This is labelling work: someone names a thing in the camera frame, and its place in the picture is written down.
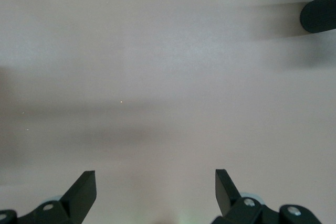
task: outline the screw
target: screw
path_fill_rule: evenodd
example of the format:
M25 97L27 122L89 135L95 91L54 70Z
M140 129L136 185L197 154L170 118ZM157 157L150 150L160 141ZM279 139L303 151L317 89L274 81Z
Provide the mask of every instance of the screw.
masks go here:
M4 219L6 219L7 218L7 214L1 214L0 215L0 220L4 220Z
M43 207L43 211L48 211L50 210L51 208L53 208L54 206L52 204L47 204Z
M300 215L301 215L300 210L297 209L296 207L288 207L287 210L288 210L292 215L295 215L295 216L300 216Z
M244 203L248 207L254 207L256 205L252 199L245 199Z

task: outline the table surface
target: table surface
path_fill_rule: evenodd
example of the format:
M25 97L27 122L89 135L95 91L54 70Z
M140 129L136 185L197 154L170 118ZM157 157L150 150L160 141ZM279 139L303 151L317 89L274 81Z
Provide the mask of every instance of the table surface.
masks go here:
M0 209L95 170L84 223L208 224L215 169L336 220L336 33L311 0L0 0Z

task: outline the black cylindrical object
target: black cylindrical object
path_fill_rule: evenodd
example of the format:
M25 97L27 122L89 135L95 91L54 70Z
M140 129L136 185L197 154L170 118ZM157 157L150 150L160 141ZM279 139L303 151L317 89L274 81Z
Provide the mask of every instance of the black cylindrical object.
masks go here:
M336 0L314 0L301 11L300 22L310 33L336 29Z

